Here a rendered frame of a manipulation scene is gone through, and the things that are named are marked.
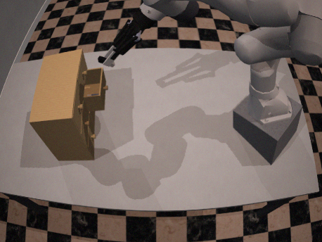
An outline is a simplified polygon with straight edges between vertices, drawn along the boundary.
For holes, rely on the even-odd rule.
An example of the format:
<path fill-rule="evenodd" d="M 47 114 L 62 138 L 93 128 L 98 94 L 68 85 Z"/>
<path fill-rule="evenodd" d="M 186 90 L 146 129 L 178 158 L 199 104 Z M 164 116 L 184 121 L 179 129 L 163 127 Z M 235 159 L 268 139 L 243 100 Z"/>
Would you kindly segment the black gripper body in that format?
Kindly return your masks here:
<path fill-rule="evenodd" d="M 140 9 L 133 15 L 132 23 L 135 29 L 130 35 L 136 36 L 136 34 L 140 32 L 140 30 L 142 31 L 142 34 L 145 29 L 150 29 L 156 23 L 156 20 L 151 20 L 150 18 L 146 17 Z"/>

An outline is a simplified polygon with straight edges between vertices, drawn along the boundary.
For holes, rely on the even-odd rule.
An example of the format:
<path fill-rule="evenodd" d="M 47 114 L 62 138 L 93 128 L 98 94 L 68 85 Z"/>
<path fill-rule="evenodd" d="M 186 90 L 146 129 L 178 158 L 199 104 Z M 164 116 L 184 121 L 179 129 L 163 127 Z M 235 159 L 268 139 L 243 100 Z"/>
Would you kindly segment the tan wooden chest of drawers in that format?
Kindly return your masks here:
<path fill-rule="evenodd" d="M 94 160 L 72 118 L 82 53 L 44 56 L 34 93 L 29 123 L 58 161 Z"/>

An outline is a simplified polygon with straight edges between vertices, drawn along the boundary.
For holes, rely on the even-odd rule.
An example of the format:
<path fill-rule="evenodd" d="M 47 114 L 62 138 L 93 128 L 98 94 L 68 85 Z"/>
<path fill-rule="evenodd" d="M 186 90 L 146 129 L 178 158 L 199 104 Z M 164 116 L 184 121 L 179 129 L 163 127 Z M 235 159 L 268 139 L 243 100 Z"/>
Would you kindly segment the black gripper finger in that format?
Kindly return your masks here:
<path fill-rule="evenodd" d="M 131 36 L 130 34 L 135 29 L 134 26 L 130 28 L 130 31 L 126 34 L 126 37 L 121 41 L 121 43 L 117 46 L 116 49 L 113 49 L 113 52 L 107 57 L 107 59 L 104 61 L 104 65 L 110 67 L 110 65 L 114 62 L 114 60 L 119 55 L 124 55 L 126 52 L 128 52 L 129 49 L 131 49 L 135 44 L 142 41 L 141 37 L 141 30 L 139 33 L 136 34 L 136 36 Z"/>
<path fill-rule="evenodd" d="M 110 47 L 110 49 L 107 51 L 107 53 L 103 56 L 104 58 L 107 58 L 112 52 L 113 49 L 116 49 L 116 47 L 121 43 L 121 41 L 126 37 L 126 34 L 128 33 L 128 30 L 133 26 L 132 20 L 128 19 L 124 27 L 120 30 L 118 35 L 113 40 L 115 43 Z"/>

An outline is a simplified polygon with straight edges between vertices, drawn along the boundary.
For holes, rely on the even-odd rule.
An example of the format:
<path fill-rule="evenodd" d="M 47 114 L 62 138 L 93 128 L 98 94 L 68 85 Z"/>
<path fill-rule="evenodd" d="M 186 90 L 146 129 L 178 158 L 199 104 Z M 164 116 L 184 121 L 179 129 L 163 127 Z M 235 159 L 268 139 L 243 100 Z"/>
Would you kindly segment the brown wooden drawer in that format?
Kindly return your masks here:
<path fill-rule="evenodd" d="M 88 135 L 88 148 L 94 157 L 94 139 L 96 138 L 96 135 L 94 134 L 94 125 L 91 121 L 91 118 L 89 116 L 90 126 L 89 126 L 89 135 Z"/>
<path fill-rule="evenodd" d="M 84 86 L 84 101 L 88 111 L 105 110 L 105 74 L 103 68 L 93 68 L 87 70 L 87 76 Z M 99 94 L 87 96 L 89 94 Z"/>
<path fill-rule="evenodd" d="M 75 124 L 76 124 L 79 132 L 80 132 L 80 129 L 81 129 L 82 110 L 84 109 L 82 101 L 83 101 L 83 98 L 82 98 L 82 95 L 81 95 L 81 92 L 79 90 L 79 86 L 78 86 L 78 83 L 77 83 L 76 90 L 75 90 L 75 101 L 74 101 L 74 108 L 73 108 L 72 118 L 75 121 Z"/>
<path fill-rule="evenodd" d="M 95 111 L 91 111 L 91 112 L 89 112 L 89 114 L 91 116 L 93 124 L 95 125 Z"/>
<path fill-rule="evenodd" d="M 87 75 L 86 63 L 85 63 L 84 56 L 82 53 L 80 64 L 79 64 L 79 72 L 78 72 L 78 76 L 77 76 L 77 81 L 78 81 L 79 87 L 81 89 L 82 95 L 84 94 L 84 83 L 85 83 L 86 75 Z"/>
<path fill-rule="evenodd" d="M 88 146 L 88 126 L 90 125 L 89 113 L 86 109 L 85 103 L 83 101 L 84 109 L 82 110 L 82 125 L 81 125 L 81 135 Z"/>

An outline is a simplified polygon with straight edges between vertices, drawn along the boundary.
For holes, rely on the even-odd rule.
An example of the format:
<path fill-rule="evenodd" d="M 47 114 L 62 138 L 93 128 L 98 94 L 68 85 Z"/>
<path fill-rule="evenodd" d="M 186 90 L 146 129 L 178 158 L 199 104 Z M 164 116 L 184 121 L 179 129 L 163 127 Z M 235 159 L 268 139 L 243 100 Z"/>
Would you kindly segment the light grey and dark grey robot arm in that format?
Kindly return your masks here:
<path fill-rule="evenodd" d="M 234 42 L 237 57 L 251 64 L 247 111 L 263 125 L 290 119 L 292 107 L 276 71 L 281 58 L 322 63 L 322 0 L 143 0 L 140 8 L 151 20 L 168 15 L 185 23 L 198 14 L 197 1 L 234 21 L 260 26 Z"/>

